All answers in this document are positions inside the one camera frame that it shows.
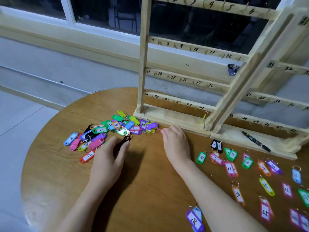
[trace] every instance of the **person's left hand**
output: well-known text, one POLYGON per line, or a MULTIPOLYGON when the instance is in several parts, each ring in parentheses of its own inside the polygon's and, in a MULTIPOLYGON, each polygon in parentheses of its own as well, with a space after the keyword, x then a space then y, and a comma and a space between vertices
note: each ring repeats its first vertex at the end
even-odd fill
POLYGON ((113 149, 119 142, 121 142, 120 138, 111 137, 95 152, 88 185, 97 191, 108 191, 120 176, 130 142, 122 144, 117 158, 114 159, 113 149))

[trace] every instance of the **table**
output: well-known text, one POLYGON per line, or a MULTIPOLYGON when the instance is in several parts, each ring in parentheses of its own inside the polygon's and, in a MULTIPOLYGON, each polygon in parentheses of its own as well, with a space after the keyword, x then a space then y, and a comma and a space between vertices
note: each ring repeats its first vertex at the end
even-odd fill
MULTIPOLYGON (((145 98, 145 102, 203 117, 203 111, 179 104, 155 98, 145 98)), ((55 230, 88 183, 93 160, 80 164, 79 158, 84 152, 71 152, 63 145, 70 132, 86 129, 92 122, 110 119, 117 110, 132 115, 136 104, 137 88, 99 91, 75 101, 45 125, 28 151, 21 180, 26 216, 33 227, 44 232, 55 230)), ((109 132, 108 138, 113 135, 118 134, 109 132)), ((187 137, 192 158, 207 151, 208 156, 199 168, 234 199, 231 186, 234 179, 226 174, 224 166, 213 164, 209 159, 211 140, 192 133, 187 133, 187 137)), ((224 143, 223 147, 226 146, 239 154, 234 163, 239 172, 236 180, 245 199, 245 210, 269 231, 295 230, 289 221, 288 209, 306 211, 307 208, 297 192, 302 187, 292 180, 291 169, 293 165, 301 166, 303 185, 309 186, 309 148, 304 147, 299 152, 297 161, 270 156, 284 171, 282 176, 264 176, 276 193, 271 197, 259 183, 263 173, 256 164, 267 154, 224 143), (249 152, 255 162, 249 170, 241 167, 243 152, 249 152), (281 182, 291 185, 293 199, 283 195, 281 182), (258 195, 265 196, 274 211, 275 217, 269 223, 261 219, 258 195)), ((195 199, 165 155, 162 135, 134 135, 120 179, 100 205, 93 231, 192 231, 185 212, 195 205, 195 199)), ((206 230, 210 231, 203 220, 206 230)))

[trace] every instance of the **wooden rack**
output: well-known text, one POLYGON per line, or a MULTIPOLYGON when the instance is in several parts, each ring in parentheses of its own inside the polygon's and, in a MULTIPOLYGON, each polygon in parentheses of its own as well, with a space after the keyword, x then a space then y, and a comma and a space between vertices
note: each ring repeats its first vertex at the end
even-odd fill
POLYGON ((207 137, 211 137, 213 139, 266 152, 264 149, 254 144, 241 133, 242 131, 245 131, 269 147, 272 150, 270 154, 292 160, 297 159, 295 153, 300 150, 301 145, 309 142, 309 129, 289 126, 249 115, 233 113, 233 109, 241 99, 249 97, 273 103, 274 105, 284 104, 286 106, 296 106, 299 107, 299 109, 301 109, 303 112, 308 112, 309 104, 307 103, 293 101, 274 95, 259 93, 256 91, 250 91, 251 85, 256 81, 256 78, 259 77, 260 72, 265 68, 268 70, 288 71, 290 73, 299 75, 309 75, 309 68, 273 60, 273 55, 280 49, 282 44, 286 43, 287 41, 295 41, 296 35, 294 32, 298 28, 309 26, 308 9, 288 7, 282 11, 277 11, 216 0, 158 0, 272 20, 271 24, 267 27, 267 29, 264 30, 263 34, 261 34, 261 40, 258 40, 253 47, 255 51, 250 52, 250 54, 247 55, 206 46, 189 44, 186 42, 149 36, 151 1, 152 0, 142 0, 139 87, 137 108, 134 116, 156 121, 164 125, 177 124, 190 132, 195 132, 207 137), (230 84, 223 84, 165 70, 149 68, 146 66, 149 43, 159 44, 162 46, 181 50, 193 51, 201 54, 209 54, 221 58, 234 59, 243 62, 243 65, 230 84), (180 99, 162 93, 145 90, 144 84, 146 75, 159 77, 197 88, 207 88, 221 92, 223 91, 225 94, 215 107, 186 99, 180 99), (184 106, 194 107, 195 109, 204 110, 207 114, 207 118, 202 120, 200 117, 144 104, 144 96, 154 97, 157 99, 182 104, 184 106), (291 133, 297 133, 297 136, 285 140, 275 136, 265 135, 262 133, 226 125, 224 122, 228 117, 247 121, 248 123, 252 122, 261 124, 263 126, 272 127, 279 130, 286 130, 287 132, 291 133))

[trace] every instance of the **window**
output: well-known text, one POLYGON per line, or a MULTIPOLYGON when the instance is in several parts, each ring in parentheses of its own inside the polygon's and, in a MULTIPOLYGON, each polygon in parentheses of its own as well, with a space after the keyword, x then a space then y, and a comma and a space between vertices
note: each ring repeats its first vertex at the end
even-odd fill
MULTIPOLYGON (((226 0, 276 9, 281 0, 226 0)), ((77 22, 140 34, 141 0, 71 0, 77 22)), ((152 1, 150 34, 248 54, 268 20, 152 1)))
POLYGON ((0 5, 66 19, 60 0, 0 0, 0 5))

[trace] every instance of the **marker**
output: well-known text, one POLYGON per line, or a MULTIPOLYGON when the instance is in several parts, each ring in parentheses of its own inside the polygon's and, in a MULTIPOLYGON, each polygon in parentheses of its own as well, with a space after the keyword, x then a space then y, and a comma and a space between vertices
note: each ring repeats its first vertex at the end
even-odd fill
POLYGON ((271 152, 271 149, 269 149, 267 146, 263 145, 262 143, 260 143, 258 140, 256 140, 253 136, 250 136, 249 134, 247 134, 246 132, 242 131, 242 133, 249 138, 251 141, 253 141, 255 144, 257 144, 258 146, 260 146, 261 148, 263 148, 264 150, 271 152))

